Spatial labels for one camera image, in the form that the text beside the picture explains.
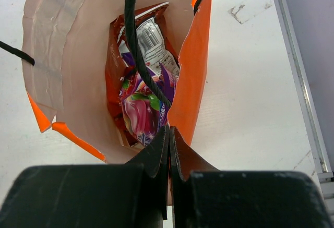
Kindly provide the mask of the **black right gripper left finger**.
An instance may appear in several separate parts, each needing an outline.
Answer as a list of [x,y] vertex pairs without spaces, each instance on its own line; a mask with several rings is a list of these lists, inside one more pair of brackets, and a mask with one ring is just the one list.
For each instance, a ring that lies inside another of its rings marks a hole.
[[162,227],[169,128],[125,164],[23,170],[1,206],[1,227]]

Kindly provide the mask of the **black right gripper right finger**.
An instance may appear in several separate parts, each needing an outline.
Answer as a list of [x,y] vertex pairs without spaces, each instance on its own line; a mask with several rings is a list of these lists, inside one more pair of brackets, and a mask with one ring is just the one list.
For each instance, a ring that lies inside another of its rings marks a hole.
[[174,227],[333,227],[309,176],[296,171],[221,171],[169,134]]

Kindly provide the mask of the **purple Fox's candy bag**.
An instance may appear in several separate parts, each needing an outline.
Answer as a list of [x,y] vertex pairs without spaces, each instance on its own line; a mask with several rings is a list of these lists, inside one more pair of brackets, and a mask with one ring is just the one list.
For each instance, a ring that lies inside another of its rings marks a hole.
[[[172,102],[177,76],[167,70],[167,65],[178,68],[170,52],[148,71],[162,93]],[[120,100],[123,119],[129,133],[143,146],[150,144],[161,126],[168,123],[169,107],[157,98],[142,80],[140,74],[131,70],[124,79]]]

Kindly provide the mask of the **red brown snack bag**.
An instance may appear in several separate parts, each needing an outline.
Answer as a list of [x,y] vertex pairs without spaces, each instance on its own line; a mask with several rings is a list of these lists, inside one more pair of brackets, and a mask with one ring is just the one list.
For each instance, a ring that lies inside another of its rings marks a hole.
[[[148,67],[153,68],[159,61],[170,52],[178,68],[167,65],[167,70],[177,76],[180,74],[180,66],[176,52],[166,36],[166,20],[164,12],[169,2],[162,2],[138,9],[135,11],[136,34],[140,52]],[[115,121],[115,125],[125,136],[128,146],[135,146],[139,143],[127,130],[120,100],[120,92],[125,77],[135,70],[135,62],[128,48],[125,35],[124,16],[120,15],[110,23],[109,43],[105,66],[106,96],[108,110]]]

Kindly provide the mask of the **orange paper bag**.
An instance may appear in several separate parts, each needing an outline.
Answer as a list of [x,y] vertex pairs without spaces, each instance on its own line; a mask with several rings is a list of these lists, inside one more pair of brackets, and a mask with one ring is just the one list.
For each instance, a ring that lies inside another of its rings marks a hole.
[[[169,2],[166,36],[180,74],[171,102],[149,74],[136,34],[135,11]],[[169,107],[168,123],[192,142],[207,73],[211,0],[26,0],[22,49],[1,48],[22,59],[26,92],[40,131],[53,129],[96,158],[130,160],[141,144],[128,146],[108,110],[105,66],[110,23],[125,20],[135,68]]]

